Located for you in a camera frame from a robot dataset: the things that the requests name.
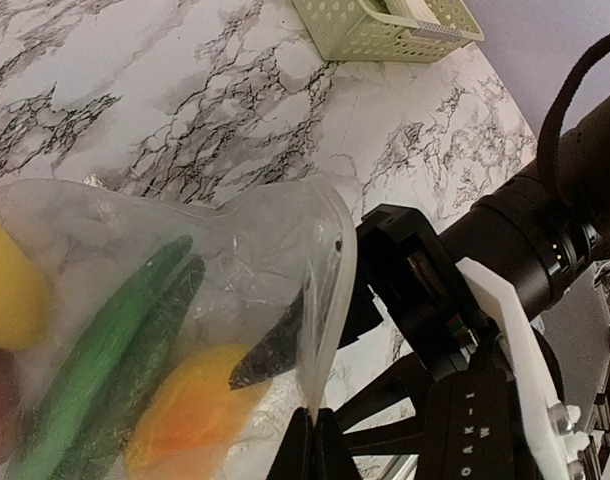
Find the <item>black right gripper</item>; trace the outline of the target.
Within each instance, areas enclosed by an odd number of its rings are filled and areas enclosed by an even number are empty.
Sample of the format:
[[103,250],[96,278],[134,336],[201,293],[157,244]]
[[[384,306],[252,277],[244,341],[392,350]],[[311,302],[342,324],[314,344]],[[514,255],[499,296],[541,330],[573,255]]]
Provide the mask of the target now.
[[[382,204],[357,229],[358,264],[347,324],[374,325],[378,297],[412,351],[340,407],[336,420],[351,456],[422,452],[432,387],[468,370],[497,327],[485,319],[439,236],[417,209]],[[299,292],[278,322],[233,368],[231,390],[295,368],[303,323]]]

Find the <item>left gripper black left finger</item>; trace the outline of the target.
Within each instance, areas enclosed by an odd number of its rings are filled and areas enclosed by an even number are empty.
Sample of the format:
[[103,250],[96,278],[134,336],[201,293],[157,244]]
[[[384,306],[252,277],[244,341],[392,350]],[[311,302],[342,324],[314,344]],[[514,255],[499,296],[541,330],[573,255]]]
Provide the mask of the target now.
[[310,480],[315,465],[315,432],[309,410],[297,408],[267,474],[267,480]]

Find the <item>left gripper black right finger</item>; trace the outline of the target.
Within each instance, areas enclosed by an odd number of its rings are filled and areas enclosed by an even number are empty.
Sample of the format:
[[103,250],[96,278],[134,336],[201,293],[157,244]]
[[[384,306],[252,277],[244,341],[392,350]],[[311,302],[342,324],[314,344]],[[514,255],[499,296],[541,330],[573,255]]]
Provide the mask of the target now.
[[314,478],[351,480],[358,470],[340,431],[334,412],[320,409],[314,430]]

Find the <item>yellow orange fake corn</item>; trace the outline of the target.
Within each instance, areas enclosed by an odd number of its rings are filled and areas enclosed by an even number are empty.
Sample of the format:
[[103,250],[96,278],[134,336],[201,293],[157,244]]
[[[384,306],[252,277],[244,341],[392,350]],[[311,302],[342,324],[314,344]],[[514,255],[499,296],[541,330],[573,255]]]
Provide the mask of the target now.
[[266,395],[268,381],[232,389],[248,353],[237,344],[200,351],[158,387],[124,452],[130,479],[210,479]]

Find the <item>polka dot zip top bag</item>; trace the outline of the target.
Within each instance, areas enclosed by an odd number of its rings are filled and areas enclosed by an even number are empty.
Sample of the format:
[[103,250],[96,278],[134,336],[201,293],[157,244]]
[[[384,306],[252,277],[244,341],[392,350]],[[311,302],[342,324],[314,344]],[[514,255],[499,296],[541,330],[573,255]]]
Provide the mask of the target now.
[[0,187],[0,479],[263,479],[316,419],[353,220],[317,181],[218,208]]

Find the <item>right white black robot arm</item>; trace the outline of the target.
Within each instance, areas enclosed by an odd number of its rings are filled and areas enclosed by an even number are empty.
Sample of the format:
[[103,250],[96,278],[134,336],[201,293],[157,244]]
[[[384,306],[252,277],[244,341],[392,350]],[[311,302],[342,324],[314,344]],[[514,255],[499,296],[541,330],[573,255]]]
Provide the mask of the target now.
[[569,131],[564,87],[536,159],[437,233],[381,205],[358,227],[342,345],[381,323],[411,346],[337,410],[293,414],[272,479],[355,479],[356,458],[411,454],[420,479],[583,475],[557,360],[531,321],[610,259],[610,97]]

